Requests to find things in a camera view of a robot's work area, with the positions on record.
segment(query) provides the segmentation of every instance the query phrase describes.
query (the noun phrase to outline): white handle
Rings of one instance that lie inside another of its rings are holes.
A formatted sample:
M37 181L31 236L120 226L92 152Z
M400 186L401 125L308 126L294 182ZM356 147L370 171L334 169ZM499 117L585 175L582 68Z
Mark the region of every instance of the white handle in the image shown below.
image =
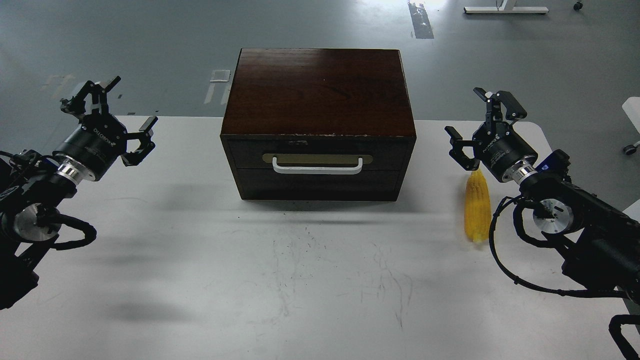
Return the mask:
M358 158L356 167L281 167L276 156L271 159L271 164L279 174L355 175L362 170L362 158Z

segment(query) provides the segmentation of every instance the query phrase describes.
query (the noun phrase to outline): yellow corn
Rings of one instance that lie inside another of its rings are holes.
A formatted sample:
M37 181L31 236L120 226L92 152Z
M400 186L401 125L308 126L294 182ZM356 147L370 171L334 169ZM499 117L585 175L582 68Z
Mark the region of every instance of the yellow corn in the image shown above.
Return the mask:
M491 201L489 189L482 172L478 169L467 180L465 194L465 233L469 240L481 243L489 238Z

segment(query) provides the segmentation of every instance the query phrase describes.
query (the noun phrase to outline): gray floor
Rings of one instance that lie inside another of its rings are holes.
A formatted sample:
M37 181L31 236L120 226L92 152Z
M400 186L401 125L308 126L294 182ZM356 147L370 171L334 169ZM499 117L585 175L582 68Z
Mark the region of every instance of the gray floor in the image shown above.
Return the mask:
M53 150L76 124L57 100L87 79L122 76L116 115L222 116L222 87L205 104L211 71L233 70L242 47L393 48L416 119L482 120L472 89L509 90L572 157L574 183L621 209L640 198L640 154L620 151L640 139L621 109L640 96L640 1L518 2L547 15L425 3L434 39L415 38L403 0L2 1L0 149Z

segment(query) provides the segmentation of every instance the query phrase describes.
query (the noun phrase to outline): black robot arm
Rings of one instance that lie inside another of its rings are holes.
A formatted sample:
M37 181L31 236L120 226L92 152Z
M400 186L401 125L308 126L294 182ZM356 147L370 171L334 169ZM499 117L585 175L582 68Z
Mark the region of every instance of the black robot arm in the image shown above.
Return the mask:
M516 284L528 288L576 297L623 297L640 304L640 224L571 182L568 175L569 156L554 151L536 168L538 154L513 129L513 123L524 119L527 112L509 92L496 94L475 88L486 103L485 120L471 140L451 126L445 128L451 137L450 156L465 170L474 170L482 162L500 182L515 181L520 195L501 202L490 227L490 247L500 269ZM502 118L502 105L506 120ZM472 147L474 158L462 148ZM517 235L537 247L556 249L564 258L563 274L583 285L586 290L551 290L531 284L511 273L495 253L493 232L497 217L508 204L515 203L513 212ZM522 211L533 210L534 223L544 240L529 236L522 225ZM576 242L565 235L582 230ZM622 323L638 323L640 318L617 318L611 331L627 359L637 354L616 331Z
M71 100L62 99L61 109L75 116L78 127L52 155L30 150L20 154L0 152L0 309L11 307L38 284L34 268L50 249L68 250L88 245L96 238L89 223L61 214L57 206L76 193L82 180L98 181L121 156L126 166L139 164L155 147L149 117L136 133L128 133L109 113L107 93L120 81L106 86L87 81ZM91 96L87 113L85 98ZM140 146L126 152L127 141ZM62 225L84 234L82 240L58 240ZM16 254L21 243L30 243Z

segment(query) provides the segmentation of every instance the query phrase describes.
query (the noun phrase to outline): wooden drawer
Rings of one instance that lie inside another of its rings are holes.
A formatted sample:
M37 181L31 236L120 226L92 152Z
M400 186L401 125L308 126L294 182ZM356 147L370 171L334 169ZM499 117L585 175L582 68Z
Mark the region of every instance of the wooden drawer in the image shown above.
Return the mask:
M243 199L396 200L415 143L399 51L243 49L220 138Z

